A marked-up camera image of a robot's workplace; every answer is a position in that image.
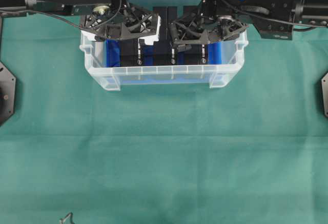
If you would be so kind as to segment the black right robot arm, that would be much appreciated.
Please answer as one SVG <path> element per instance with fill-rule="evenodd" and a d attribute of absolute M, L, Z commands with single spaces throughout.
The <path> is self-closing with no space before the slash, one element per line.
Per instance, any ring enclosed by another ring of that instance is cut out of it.
<path fill-rule="evenodd" d="M 201 0 L 169 28 L 176 46 L 208 45 L 235 40 L 249 25 L 261 38 L 291 40 L 327 28 L 327 0 Z"/>

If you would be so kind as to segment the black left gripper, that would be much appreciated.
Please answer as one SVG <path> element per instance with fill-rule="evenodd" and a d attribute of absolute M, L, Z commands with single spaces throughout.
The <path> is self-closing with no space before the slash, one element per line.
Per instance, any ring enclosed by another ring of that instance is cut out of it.
<path fill-rule="evenodd" d="M 79 29 L 113 40 L 156 35 L 159 14 L 143 7 L 123 4 L 79 5 Z"/>

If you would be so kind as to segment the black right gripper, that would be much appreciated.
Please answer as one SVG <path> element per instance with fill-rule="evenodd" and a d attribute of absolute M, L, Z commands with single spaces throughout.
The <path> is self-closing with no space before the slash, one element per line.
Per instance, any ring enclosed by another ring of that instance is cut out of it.
<path fill-rule="evenodd" d="M 216 9 L 217 0 L 203 0 L 202 15 L 193 10 L 171 22 L 173 48 L 183 52 L 192 45 L 207 45 L 209 41 L 235 40 L 248 28 L 248 24 L 230 15 L 215 14 Z"/>

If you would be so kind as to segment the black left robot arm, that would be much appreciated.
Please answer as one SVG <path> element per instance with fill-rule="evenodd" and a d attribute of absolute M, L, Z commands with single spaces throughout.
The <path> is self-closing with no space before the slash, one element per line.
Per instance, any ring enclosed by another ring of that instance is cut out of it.
<path fill-rule="evenodd" d="M 128 0 L 1 0 L 1 17 L 42 14 L 83 32 L 91 41 L 159 40 L 158 13 Z"/>

